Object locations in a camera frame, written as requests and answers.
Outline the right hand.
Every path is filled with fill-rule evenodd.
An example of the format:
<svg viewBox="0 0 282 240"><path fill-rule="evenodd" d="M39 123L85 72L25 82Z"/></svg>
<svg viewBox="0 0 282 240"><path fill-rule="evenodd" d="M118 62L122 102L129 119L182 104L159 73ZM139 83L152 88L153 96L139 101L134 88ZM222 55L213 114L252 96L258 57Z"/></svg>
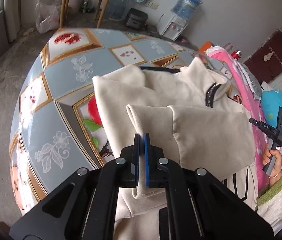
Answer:
<svg viewBox="0 0 282 240"><path fill-rule="evenodd" d="M274 163L270 171L269 178L279 178L279 176L282 175L282 155L279 150L271 150L269 144L266 144L266 148L264 149L262 155L262 164L265 166L270 164L272 160Z"/></svg>

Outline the green white sleeve forearm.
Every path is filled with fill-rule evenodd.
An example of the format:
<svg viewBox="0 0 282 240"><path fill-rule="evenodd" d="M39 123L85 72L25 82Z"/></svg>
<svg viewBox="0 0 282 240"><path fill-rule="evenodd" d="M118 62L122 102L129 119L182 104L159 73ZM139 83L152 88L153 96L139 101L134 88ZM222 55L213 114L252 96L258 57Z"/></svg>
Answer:
<svg viewBox="0 0 282 240"><path fill-rule="evenodd" d="M257 198L257 214L276 235L282 229L282 177Z"/></svg>

